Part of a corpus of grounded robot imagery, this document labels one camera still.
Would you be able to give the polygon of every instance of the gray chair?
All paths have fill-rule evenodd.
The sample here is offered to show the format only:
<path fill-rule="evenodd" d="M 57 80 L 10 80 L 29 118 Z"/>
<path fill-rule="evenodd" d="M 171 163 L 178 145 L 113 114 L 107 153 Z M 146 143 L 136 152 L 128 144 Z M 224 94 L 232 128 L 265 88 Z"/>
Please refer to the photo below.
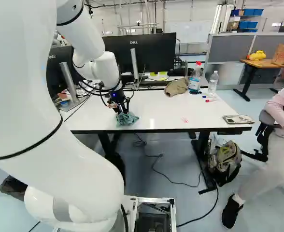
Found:
<path fill-rule="evenodd" d="M 241 150 L 241 153 L 247 157 L 261 162 L 268 161 L 268 142 L 269 136 L 273 132 L 274 128 L 278 125 L 275 124 L 275 119 L 265 110 L 261 110 L 259 115 L 259 121 L 261 122 L 256 132 L 257 141 L 261 144 L 262 153 L 254 149 L 255 154 L 251 154 Z"/>

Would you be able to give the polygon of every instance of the black desk leg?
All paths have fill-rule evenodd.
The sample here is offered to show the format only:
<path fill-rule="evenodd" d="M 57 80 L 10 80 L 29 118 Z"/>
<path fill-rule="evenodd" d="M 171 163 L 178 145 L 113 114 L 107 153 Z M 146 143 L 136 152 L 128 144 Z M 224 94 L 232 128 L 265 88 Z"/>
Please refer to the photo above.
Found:
<path fill-rule="evenodd" d="M 197 155 L 199 165 L 204 177 L 204 181 L 206 184 L 206 189 L 199 191 L 199 194 L 203 194 L 206 192 L 214 191 L 216 189 L 215 182 L 213 178 L 210 176 L 208 167 L 207 167 L 207 157 L 204 155 L 205 150 L 208 145 L 210 132 L 200 132 L 198 140 L 192 140 L 191 145 Z"/>
<path fill-rule="evenodd" d="M 246 93 L 248 91 L 248 88 L 254 78 L 254 75 L 255 75 L 255 72 L 256 72 L 257 68 L 256 67 L 253 67 L 252 66 L 252 70 L 250 71 L 249 73 L 249 76 L 245 82 L 245 85 L 244 85 L 244 88 L 243 88 L 243 91 L 239 91 L 237 90 L 236 88 L 233 89 L 234 92 L 236 92 L 237 94 L 239 94 L 242 98 L 244 98 L 247 102 L 250 102 L 250 99 L 249 97 L 246 96 Z"/>
<path fill-rule="evenodd" d="M 105 158 L 111 162 L 122 174 L 124 184 L 126 185 L 126 172 L 125 164 L 122 157 L 115 152 L 117 141 L 119 140 L 121 133 L 117 133 L 113 136 L 112 142 L 110 141 L 107 133 L 98 133 L 99 140 L 105 153 Z"/>
<path fill-rule="evenodd" d="M 279 91 L 277 89 L 274 88 L 270 88 L 271 91 L 273 91 L 274 93 L 278 93 Z"/>

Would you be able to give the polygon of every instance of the black monitor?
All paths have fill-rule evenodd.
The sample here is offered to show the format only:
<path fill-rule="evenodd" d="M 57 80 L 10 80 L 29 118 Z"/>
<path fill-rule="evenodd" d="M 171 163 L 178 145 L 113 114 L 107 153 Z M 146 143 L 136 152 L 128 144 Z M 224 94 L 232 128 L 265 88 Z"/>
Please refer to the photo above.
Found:
<path fill-rule="evenodd" d="M 176 33 L 121 35 L 102 38 L 105 50 L 113 52 L 120 72 L 133 72 L 130 49 L 136 49 L 139 73 L 170 71 L 174 66 Z"/>
<path fill-rule="evenodd" d="M 50 50 L 46 68 L 46 82 L 51 97 L 68 87 L 59 63 L 67 63 L 73 82 L 76 85 L 81 80 L 72 63 L 73 50 L 72 46 L 54 47 Z"/>

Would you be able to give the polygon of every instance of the white pants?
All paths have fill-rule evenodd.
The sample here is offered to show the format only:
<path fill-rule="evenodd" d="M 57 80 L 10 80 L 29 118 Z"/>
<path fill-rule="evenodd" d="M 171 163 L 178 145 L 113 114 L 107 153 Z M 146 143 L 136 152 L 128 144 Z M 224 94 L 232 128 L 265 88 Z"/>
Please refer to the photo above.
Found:
<path fill-rule="evenodd" d="M 247 201 L 284 183 L 284 129 L 275 129 L 269 137 L 269 160 L 239 188 L 239 197 Z"/>

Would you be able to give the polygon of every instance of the person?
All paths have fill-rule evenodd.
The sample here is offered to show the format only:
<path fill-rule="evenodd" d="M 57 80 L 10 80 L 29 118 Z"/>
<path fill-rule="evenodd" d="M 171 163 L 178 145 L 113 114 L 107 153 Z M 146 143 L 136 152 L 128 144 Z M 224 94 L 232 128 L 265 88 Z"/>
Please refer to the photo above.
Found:
<path fill-rule="evenodd" d="M 231 229 L 237 219 L 238 213 L 246 201 L 259 194 L 265 193 L 284 183 L 284 88 L 265 105 L 265 110 L 275 119 L 280 127 L 269 136 L 268 161 L 266 165 L 254 172 L 232 194 L 222 212 L 223 225 Z"/>

